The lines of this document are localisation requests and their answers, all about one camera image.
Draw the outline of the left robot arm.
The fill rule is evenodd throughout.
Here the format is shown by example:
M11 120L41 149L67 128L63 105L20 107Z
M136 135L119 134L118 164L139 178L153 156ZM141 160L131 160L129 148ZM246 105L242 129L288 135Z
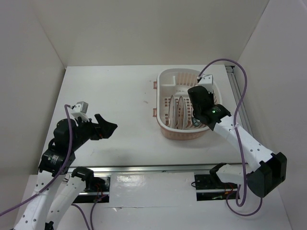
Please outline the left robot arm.
M96 123L62 119L57 123L53 139L41 157L37 181L33 191L34 198L14 226L15 230L55 230L61 219L73 204L79 193L96 192L103 195L109 190L107 179L94 176L94 172L85 167L75 168L65 187L58 192L62 181L75 160L75 151L88 140L100 140L111 137L118 127L95 114Z

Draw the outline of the plate with green rim band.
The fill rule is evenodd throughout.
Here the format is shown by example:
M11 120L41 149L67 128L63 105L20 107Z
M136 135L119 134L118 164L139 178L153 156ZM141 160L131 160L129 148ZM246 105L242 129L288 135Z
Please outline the plate with green rim band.
M196 119L195 117L192 117L191 121L194 127L199 127L202 124L201 121Z

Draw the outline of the plate with red characters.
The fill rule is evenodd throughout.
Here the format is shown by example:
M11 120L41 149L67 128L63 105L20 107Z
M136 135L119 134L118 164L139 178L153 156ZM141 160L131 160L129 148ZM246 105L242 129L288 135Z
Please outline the plate with red characters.
M177 104L173 95L170 97L169 109L168 109L168 122L170 128L175 128L177 123Z

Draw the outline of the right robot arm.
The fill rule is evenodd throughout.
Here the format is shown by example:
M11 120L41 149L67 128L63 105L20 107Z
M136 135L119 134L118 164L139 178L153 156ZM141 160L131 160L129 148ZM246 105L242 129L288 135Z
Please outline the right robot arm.
M209 182L215 188L225 183L246 184L251 192L264 198L286 178L286 156L275 154L261 145L243 127L234 121L221 104L214 104L203 86L188 89L193 117L227 140L244 157L242 166L220 163L210 171Z

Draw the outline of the plate with orange sunburst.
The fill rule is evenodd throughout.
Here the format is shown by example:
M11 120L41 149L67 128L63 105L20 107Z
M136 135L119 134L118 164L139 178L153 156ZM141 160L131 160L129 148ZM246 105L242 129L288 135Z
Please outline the plate with orange sunburst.
M177 104L177 129L183 129L184 115L184 99L182 96L180 96Z

